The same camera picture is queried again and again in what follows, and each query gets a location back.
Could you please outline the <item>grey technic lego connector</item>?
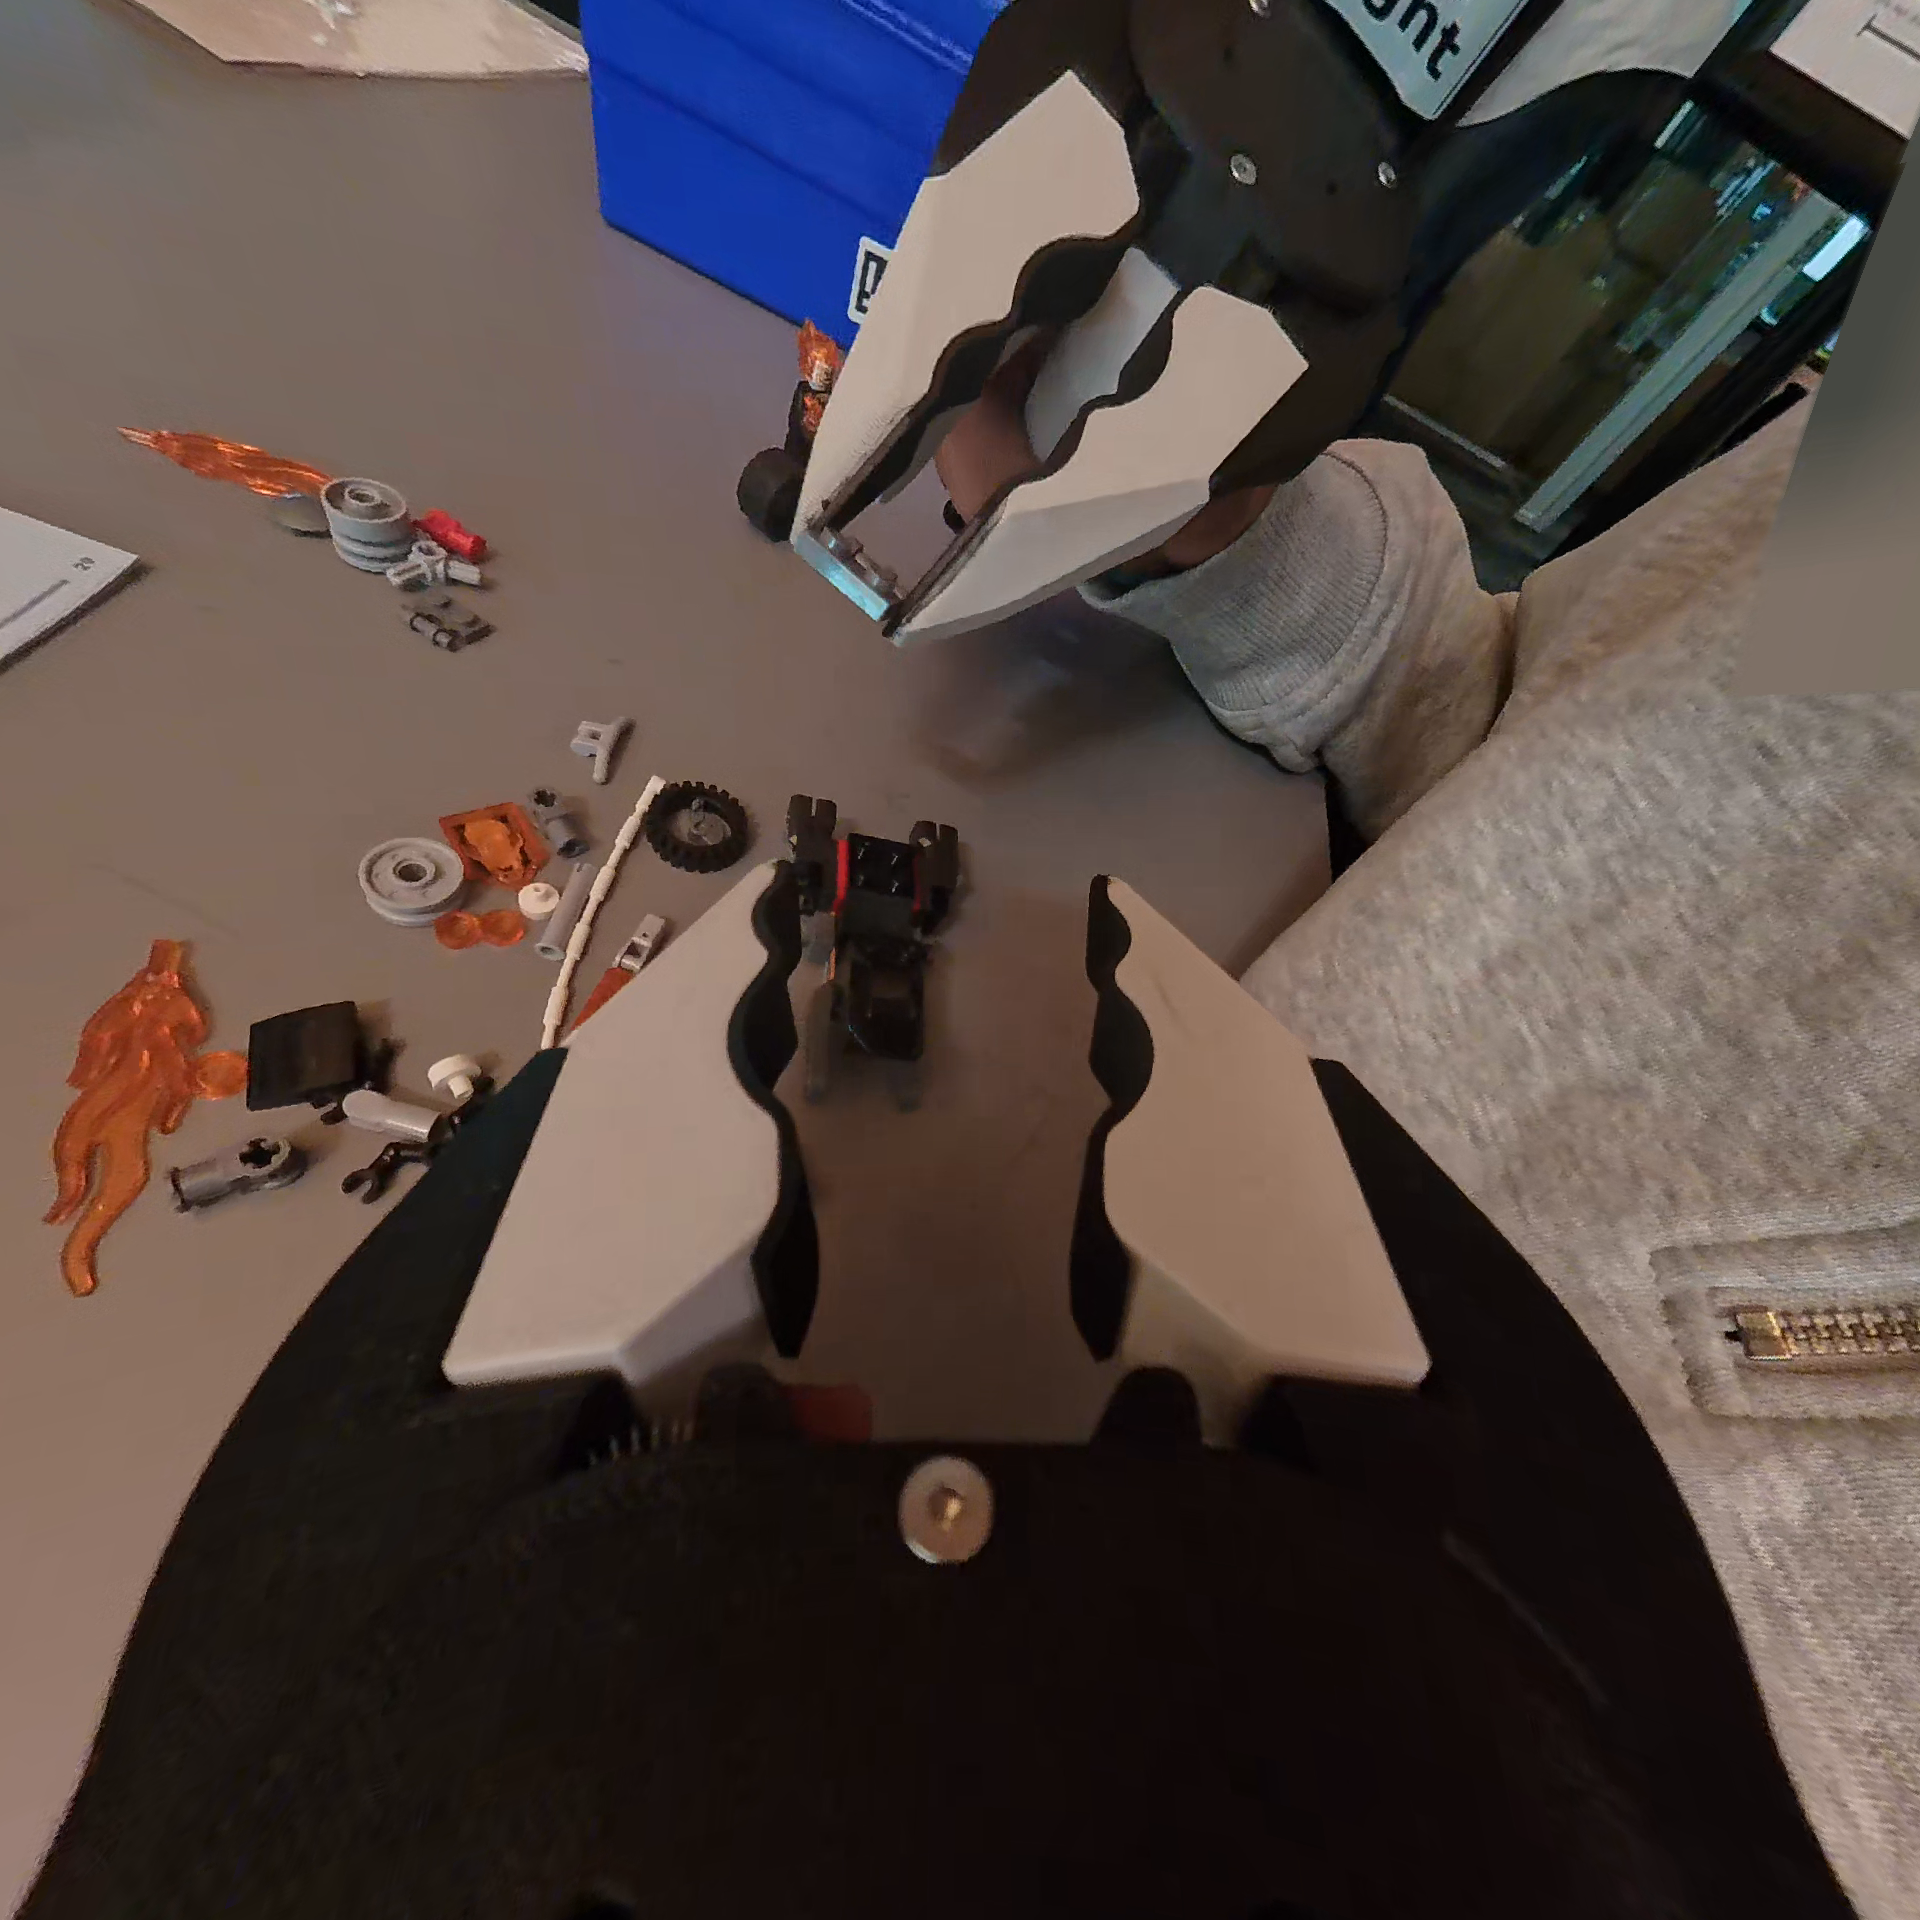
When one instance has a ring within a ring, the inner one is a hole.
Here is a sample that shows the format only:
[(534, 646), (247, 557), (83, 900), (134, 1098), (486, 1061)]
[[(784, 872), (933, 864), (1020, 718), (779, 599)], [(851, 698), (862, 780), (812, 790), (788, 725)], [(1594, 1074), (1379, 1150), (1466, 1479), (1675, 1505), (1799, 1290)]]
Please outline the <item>grey technic lego connector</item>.
[(179, 1214), (199, 1214), (240, 1196), (296, 1183), (307, 1170), (307, 1150), (292, 1138), (254, 1136), (220, 1154), (168, 1168), (166, 1188)]

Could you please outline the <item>grey lego plate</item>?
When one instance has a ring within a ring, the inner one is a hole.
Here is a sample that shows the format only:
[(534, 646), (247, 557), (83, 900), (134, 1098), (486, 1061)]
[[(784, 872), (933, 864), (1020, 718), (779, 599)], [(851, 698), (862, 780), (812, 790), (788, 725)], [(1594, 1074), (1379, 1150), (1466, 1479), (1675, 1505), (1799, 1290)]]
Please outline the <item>grey lego plate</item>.
[(895, 618), (901, 605), (895, 572), (876, 562), (853, 534), (824, 521), (803, 524), (798, 519), (788, 541), (803, 562), (867, 618), (882, 628)]

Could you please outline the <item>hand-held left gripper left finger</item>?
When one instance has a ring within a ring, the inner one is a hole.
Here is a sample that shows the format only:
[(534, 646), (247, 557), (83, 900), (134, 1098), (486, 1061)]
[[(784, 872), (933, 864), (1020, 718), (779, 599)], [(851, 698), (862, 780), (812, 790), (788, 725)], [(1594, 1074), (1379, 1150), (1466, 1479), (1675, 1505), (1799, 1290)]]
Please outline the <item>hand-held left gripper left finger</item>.
[(692, 1388), (803, 1353), (821, 1239), (779, 1096), (799, 957), (792, 866), (764, 862), (559, 1047), (446, 1380)]

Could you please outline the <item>stacked grey lego rims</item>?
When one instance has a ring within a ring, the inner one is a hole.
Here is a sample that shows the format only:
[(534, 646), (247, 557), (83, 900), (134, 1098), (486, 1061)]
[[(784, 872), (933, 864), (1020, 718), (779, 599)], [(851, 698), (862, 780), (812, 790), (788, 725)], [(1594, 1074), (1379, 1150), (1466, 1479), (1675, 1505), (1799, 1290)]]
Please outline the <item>stacked grey lego rims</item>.
[(396, 486), (340, 476), (324, 481), (320, 509), (339, 560), (368, 573), (389, 573), (415, 546), (415, 521)]

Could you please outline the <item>blue plastic bin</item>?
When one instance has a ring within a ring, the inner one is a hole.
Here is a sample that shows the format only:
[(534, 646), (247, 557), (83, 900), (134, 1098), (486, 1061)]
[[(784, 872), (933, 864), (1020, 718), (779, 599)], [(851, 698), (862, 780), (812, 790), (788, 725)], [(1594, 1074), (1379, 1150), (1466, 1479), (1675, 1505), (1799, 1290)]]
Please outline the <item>blue plastic bin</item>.
[(1000, 2), (580, 2), (610, 225), (853, 345)]

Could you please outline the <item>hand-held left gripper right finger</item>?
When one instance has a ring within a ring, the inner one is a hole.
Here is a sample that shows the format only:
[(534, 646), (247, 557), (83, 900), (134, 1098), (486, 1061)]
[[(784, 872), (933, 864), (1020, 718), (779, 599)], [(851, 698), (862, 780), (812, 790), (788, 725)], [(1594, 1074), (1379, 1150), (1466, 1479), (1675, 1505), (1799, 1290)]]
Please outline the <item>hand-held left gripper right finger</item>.
[(1132, 885), (1088, 887), (1101, 1113), (1071, 1218), (1092, 1360), (1416, 1385), (1429, 1351), (1308, 1047)]

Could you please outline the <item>grey lego wheel rim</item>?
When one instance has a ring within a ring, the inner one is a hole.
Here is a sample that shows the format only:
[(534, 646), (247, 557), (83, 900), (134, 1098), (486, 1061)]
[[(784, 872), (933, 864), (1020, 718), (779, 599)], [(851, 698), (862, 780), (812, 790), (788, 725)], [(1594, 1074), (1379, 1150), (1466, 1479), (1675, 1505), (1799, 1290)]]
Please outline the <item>grey lego wheel rim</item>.
[(370, 848), (359, 860), (357, 882), (368, 908), (402, 928), (430, 928), (466, 897), (461, 857), (427, 837), (396, 837)]

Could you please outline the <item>thin orange lego flame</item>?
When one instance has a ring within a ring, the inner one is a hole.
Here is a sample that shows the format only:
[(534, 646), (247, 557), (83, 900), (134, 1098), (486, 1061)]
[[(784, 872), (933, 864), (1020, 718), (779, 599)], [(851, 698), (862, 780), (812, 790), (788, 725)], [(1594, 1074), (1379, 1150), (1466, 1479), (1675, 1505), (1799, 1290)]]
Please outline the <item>thin orange lego flame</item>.
[(117, 428), (117, 434), (131, 446), (158, 452), (187, 472), (236, 485), (256, 495), (320, 495), (331, 480), (327, 471), (314, 463), (213, 434), (131, 425)]

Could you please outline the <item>black lego slope piece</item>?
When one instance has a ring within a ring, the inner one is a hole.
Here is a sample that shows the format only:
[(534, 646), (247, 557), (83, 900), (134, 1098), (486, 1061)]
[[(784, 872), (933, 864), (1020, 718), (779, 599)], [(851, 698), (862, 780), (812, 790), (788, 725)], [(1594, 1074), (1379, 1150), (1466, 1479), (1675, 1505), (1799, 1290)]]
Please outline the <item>black lego slope piece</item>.
[(269, 1014), (247, 1034), (247, 1108), (330, 1110), (370, 1086), (372, 1068), (372, 1045), (351, 999)]

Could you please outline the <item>person's right forearm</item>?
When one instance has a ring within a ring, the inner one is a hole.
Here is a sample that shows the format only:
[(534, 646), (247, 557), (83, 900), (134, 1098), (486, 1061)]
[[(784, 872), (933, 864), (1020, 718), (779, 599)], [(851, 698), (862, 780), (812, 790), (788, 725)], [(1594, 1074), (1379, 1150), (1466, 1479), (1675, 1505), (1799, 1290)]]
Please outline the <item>person's right forearm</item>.
[(1512, 591), (1487, 591), (1455, 504), (1407, 442), (1348, 439), (1274, 488), (1212, 557), (1112, 566), (1092, 608), (1163, 637), (1188, 686), (1239, 743), (1291, 774), (1375, 750), (1397, 701), (1437, 690), (1440, 713), (1504, 701)]

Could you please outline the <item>large orange lego flame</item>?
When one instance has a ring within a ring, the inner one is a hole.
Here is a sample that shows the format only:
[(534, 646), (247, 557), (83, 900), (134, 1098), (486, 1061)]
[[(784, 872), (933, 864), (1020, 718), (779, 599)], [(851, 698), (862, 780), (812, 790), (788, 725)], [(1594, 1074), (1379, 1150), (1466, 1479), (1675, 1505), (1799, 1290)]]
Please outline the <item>large orange lego flame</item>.
[(55, 1201), (43, 1223), (66, 1226), (62, 1279), (86, 1297), (100, 1282), (102, 1239), (148, 1185), (152, 1138), (173, 1133), (196, 1101), (240, 1095), (250, 1062), (207, 1047), (187, 946), (155, 938), (131, 982), (85, 1021), (66, 1082), (72, 1095), (53, 1138)]

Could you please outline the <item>black lego motorcycle assembly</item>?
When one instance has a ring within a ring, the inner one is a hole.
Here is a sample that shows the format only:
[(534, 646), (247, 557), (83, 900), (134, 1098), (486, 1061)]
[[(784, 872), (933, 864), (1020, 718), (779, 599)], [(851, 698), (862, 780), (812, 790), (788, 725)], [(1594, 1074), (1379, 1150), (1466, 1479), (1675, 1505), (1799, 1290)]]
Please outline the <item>black lego motorcycle assembly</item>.
[(962, 878), (948, 822), (906, 839), (838, 832), (837, 805), (792, 794), (787, 842), (799, 887), (807, 957), (822, 968), (799, 1021), (803, 1086), (824, 1098), (838, 1061), (884, 1071), (901, 1113), (920, 1103), (928, 965)]

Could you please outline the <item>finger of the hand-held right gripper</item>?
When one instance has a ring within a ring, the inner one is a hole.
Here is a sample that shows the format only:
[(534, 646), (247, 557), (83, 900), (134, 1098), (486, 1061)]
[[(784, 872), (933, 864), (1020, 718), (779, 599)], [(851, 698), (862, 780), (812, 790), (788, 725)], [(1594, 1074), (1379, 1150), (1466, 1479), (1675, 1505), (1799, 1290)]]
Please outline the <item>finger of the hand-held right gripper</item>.
[(1219, 287), (1111, 287), (1038, 361), (1038, 468), (911, 590), (895, 645), (990, 625), (1163, 543), (1303, 377), (1276, 316)]
[(862, 513), (928, 460), (934, 430), (972, 405), (1000, 356), (1058, 340), (1030, 398), (1042, 455), (1155, 327), (1155, 270), (1130, 244), (1140, 188), (1126, 114), (1132, 66), (1067, 66), (1035, 86), (908, 209), (807, 462), (796, 528)]

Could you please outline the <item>black lego tire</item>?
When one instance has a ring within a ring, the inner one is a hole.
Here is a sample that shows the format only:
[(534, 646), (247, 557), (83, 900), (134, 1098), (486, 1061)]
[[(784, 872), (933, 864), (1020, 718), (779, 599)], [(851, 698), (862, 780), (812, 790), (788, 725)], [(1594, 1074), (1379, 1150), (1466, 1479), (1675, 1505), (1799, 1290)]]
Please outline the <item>black lego tire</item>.
[(652, 852), (676, 872), (712, 876), (752, 850), (752, 816), (743, 799), (718, 784), (682, 780), (660, 784), (640, 816)]

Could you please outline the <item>orange skull lego tile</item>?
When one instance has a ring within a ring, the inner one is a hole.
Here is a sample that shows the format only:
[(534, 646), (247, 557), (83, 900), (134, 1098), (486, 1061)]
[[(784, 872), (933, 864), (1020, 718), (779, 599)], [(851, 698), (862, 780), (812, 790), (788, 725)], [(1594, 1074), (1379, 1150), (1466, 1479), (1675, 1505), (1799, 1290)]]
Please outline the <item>orange skull lego tile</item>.
[(469, 880), (507, 892), (538, 880), (552, 857), (527, 807), (515, 799), (446, 813), (439, 830)]

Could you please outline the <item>person's right hand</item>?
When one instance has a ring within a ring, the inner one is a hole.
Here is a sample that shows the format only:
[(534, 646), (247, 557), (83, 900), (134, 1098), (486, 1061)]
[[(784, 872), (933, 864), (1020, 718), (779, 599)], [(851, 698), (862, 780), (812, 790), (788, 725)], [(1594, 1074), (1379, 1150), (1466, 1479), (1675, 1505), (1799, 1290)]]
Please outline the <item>person's right hand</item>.
[(939, 442), (933, 463), (959, 521), (979, 517), (1000, 488), (1038, 468), (1024, 405), (1042, 359), (1040, 340), (1008, 356)]

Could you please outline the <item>lego instruction booklet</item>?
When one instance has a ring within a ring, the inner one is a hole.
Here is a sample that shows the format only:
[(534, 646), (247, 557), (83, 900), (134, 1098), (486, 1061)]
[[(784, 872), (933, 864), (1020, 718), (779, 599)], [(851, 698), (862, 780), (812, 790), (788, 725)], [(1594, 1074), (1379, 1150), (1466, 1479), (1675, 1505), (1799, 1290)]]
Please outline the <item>lego instruction booklet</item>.
[(3, 509), (3, 672), (141, 572), (141, 557)]

